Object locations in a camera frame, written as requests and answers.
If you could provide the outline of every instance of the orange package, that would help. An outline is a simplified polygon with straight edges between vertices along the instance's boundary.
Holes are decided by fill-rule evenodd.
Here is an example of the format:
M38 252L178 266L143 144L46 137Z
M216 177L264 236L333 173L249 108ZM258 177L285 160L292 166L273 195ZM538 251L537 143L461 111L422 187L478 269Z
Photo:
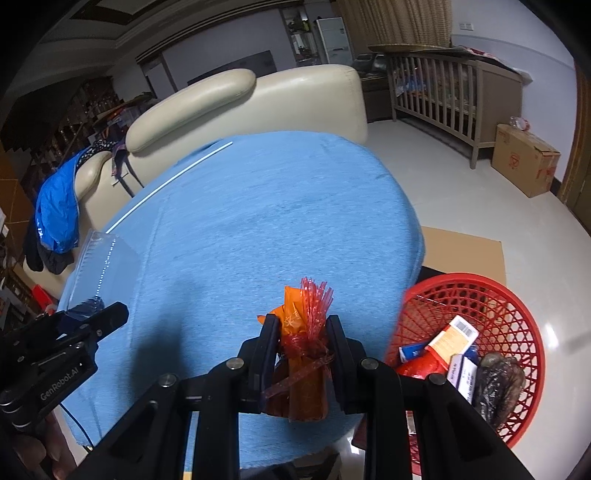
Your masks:
M274 385L267 397L266 413L290 420L322 420L328 413L326 365L332 360L324 325L332 302L326 282L316 286L303 278L301 288L285 287L284 304L271 313L281 322L281 359L275 366ZM264 323L265 316L258 320Z

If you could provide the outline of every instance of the cream leather sofa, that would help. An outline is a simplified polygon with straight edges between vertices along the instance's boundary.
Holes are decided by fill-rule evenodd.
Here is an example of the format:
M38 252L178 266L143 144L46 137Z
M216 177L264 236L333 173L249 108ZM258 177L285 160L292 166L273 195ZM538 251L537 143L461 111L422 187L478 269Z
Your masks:
M357 72L342 65L301 67L257 79L250 70L222 72L158 103L131 125L126 146L137 193L195 149L231 135L280 130L328 132L363 144L367 120ZM80 244L90 228L101 230L130 196L113 185L109 153L99 153L77 172ZM61 274L32 272L31 279L59 298L71 265Z

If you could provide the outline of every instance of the black plastic bag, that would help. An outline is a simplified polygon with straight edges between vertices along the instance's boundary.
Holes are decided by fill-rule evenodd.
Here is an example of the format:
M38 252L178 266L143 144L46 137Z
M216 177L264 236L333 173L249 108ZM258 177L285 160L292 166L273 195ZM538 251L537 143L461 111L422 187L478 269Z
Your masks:
M525 374L515 357L487 353L476 372L474 408L497 430L517 405L524 384Z

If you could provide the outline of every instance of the crib railing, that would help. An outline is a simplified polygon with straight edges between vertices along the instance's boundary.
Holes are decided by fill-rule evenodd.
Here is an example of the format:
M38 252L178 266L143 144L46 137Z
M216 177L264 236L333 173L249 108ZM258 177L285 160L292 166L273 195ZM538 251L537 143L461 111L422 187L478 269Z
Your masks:
M478 142L478 69L472 60L389 56L393 108L437 124L470 145Z

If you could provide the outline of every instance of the barcode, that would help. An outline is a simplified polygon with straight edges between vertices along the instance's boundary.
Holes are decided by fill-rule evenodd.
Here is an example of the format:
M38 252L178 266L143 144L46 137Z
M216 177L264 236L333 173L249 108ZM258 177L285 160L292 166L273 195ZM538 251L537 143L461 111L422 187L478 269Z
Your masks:
M460 319L456 319L454 327L456 327L458 330L464 333L467 337L471 337L472 335L474 335L474 328L472 327L472 325L463 322Z

